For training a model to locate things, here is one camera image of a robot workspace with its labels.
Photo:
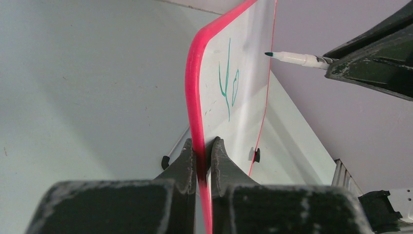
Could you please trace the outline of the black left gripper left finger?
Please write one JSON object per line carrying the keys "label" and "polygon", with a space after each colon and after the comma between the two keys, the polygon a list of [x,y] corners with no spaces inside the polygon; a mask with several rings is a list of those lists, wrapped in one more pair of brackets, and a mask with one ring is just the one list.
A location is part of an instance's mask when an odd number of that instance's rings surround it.
{"label": "black left gripper left finger", "polygon": [[187,139],[180,155],[152,180],[75,180],[44,194],[28,234],[192,234],[196,155]]}

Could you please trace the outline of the rear black board stand clip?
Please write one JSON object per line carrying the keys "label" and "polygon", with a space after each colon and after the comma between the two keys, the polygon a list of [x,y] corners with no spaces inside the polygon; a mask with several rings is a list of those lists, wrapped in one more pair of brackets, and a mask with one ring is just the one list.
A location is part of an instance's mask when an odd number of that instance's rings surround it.
{"label": "rear black board stand clip", "polygon": [[166,170],[169,167],[169,161],[170,157],[169,156],[163,156],[161,160],[161,167],[163,170]]}

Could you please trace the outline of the green whiteboard marker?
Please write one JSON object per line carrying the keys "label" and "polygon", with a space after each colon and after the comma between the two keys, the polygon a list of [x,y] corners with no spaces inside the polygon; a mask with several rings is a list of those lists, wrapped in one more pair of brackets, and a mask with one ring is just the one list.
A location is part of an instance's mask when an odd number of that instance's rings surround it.
{"label": "green whiteboard marker", "polygon": [[334,63],[335,61],[338,61],[338,59],[335,58],[327,58],[322,56],[290,52],[265,52],[264,54],[282,62],[323,70],[327,70],[330,64]]}

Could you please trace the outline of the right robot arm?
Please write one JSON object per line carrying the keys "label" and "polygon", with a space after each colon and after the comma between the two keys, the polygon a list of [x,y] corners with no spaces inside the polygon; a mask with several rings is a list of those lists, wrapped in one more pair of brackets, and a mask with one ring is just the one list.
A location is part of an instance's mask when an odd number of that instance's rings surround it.
{"label": "right robot arm", "polygon": [[[413,2],[325,56],[335,60],[326,78],[412,101]],[[368,192],[358,200],[376,234],[399,232],[401,222],[413,222],[411,188]]]}

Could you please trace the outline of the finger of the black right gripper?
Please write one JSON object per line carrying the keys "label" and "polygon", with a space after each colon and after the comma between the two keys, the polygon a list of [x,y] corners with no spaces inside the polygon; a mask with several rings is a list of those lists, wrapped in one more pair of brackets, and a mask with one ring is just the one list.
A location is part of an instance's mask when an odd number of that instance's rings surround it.
{"label": "finger of the black right gripper", "polygon": [[324,56],[341,59],[360,49],[366,49],[381,40],[389,40],[391,37],[401,34],[402,31],[412,28],[412,26],[413,3],[410,1],[373,28],[327,52]]}
{"label": "finger of the black right gripper", "polygon": [[412,101],[412,25],[344,56],[325,77]]}

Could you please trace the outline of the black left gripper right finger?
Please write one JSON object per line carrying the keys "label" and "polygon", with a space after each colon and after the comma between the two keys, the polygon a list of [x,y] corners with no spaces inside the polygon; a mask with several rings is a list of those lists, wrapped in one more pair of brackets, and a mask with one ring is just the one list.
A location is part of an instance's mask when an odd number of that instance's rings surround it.
{"label": "black left gripper right finger", "polygon": [[215,234],[369,234],[358,200],[331,186],[261,185],[228,156],[224,140],[211,148],[212,231]]}

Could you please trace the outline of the right black board stand clip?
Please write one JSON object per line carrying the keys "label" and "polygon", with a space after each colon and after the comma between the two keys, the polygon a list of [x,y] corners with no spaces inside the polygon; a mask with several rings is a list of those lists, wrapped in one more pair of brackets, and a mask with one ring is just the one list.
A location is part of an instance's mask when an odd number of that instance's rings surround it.
{"label": "right black board stand clip", "polygon": [[253,162],[255,163],[259,163],[261,160],[261,151],[260,148],[257,148],[256,151],[254,152],[254,156],[253,156]]}

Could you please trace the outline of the black board stand clip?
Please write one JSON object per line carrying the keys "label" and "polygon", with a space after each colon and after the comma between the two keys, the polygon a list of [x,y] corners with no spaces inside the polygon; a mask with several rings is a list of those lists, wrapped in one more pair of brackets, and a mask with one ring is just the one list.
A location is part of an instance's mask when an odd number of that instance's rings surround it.
{"label": "black board stand clip", "polygon": [[261,151],[260,148],[257,148],[256,151],[254,152],[254,156],[253,156],[253,162],[255,163],[259,163],[261,160]]}
{"label": "black board stand clip", "polygon": [[161,160],[161,167],[163,170],[166,170],[169,167],[169,161],[170,157],[169,156],[163,156]]}

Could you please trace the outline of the pink-framed whiteboard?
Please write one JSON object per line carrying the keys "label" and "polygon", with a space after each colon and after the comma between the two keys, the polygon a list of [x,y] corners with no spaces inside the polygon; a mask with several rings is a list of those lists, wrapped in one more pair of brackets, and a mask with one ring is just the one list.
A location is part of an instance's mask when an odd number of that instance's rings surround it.
{"label": "pink-framed whiteboard", "polygon": [[214,138],[250,174],[266,113],[276,1],[246,0],[195,35],[187,58],[185,96],[206,233],[212,233]]}

